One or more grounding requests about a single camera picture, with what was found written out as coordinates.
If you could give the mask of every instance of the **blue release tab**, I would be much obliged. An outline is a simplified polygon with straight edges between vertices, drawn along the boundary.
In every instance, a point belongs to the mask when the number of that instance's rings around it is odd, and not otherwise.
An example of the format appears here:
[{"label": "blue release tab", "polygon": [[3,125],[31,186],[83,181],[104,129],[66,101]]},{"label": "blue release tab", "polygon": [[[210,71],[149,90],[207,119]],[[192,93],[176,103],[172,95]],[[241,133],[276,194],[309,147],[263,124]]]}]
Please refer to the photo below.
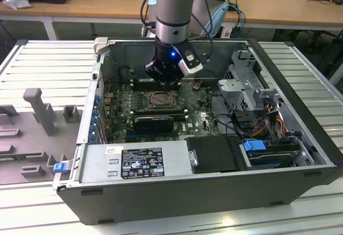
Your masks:
[{"label": "blue release tab", "polygon": [[247,140],[243,143],[245,151],[267,150],[262,140]]},{"label": "blue release tab", "polygon": [[68,167],[68,164],[67,163],[56,163],[54,165],[54,169],[53,169],[53,172],[54,173],[64,173],[64,172],[68,172],[67,170],[67,167]]}]

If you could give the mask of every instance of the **desk leg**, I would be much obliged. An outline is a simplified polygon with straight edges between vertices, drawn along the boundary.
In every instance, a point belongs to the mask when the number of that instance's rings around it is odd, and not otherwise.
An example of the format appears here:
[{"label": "desk leg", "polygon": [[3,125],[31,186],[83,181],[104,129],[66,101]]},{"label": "desk leg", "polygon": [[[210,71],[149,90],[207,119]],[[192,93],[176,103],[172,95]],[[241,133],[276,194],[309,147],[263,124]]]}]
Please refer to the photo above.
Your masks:
[{"label": "desk leg", "polygon": [[232,29],[234,28],[234,24],[230,22],[223,23],[223,31],[221,32],[221,38],[230,38]]},{"label": "desk leg", "polygon": [[52,17],[44,17],[42,20],[45,31],[48,34],[49,40],[51,41],[57,41],[59,40],[58,35],[55,32],[54,26],[53,26],[53,18]]},{"label": "desk leg", "polygon": [[93,37],[93,39],[95,39],[97,37],[96,29],[95,29],[95,23],[91,22],[90,25],[91,25],[92,37]]}]

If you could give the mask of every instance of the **blue drive latch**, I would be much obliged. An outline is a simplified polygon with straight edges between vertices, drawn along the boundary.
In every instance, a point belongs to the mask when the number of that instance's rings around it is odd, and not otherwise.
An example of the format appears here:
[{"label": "blue drive latch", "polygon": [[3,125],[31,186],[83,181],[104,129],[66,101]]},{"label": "blue drive latch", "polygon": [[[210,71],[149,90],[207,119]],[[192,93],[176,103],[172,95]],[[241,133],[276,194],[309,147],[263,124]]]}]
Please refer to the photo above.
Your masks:
[{"label": "blue drive latch", "polygon": [[247,140],[243,143],[245,151],[265,151],[266,146],[262,140]]}]

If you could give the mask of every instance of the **robotic arm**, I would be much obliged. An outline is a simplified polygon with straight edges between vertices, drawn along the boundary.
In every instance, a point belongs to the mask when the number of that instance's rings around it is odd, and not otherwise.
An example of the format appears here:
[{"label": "robotic arm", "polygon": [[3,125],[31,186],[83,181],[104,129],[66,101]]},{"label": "robotic arm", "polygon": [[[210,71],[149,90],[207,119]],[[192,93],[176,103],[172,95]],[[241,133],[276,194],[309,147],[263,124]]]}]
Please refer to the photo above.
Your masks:
[{"label": "robotic arm", "polygon": [[198,72],[208,62],[208,56],[197,55],[188,41],[193,1],[157,0],[155,55],[145,71],[162,85]]}]

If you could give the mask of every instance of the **wooden desk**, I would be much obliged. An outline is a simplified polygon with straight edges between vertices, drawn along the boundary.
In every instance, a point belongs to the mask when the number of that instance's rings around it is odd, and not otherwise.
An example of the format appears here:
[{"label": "wooden desk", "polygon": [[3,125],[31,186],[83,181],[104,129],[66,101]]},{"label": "wooden desk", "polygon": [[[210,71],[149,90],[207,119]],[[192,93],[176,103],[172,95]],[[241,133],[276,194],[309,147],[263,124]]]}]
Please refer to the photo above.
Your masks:
[{"label": "wooden desk", "polygon": [[[245,13],[247,26],[271,25],[323,26],[343,28],[343,7],[334,3],[321,4],[308,0],[237,0],[240,9]],[[225,21],[236,21],[236,13],[228,13]]]},{"label": "wooden desk", "polygon": [[[30,9],[11,10],[0,5],[0,19],[35,20],[44,23],[48,36],[56,40],[53,22],[103,22],[140,24],[143,0],[68,0],[66,4],[33,3]],[[247,17],[246,27],[341,30],[343,6],[307,0],[238,0]],[[227,13],[224,26],[231,29],[237,14]]]}]

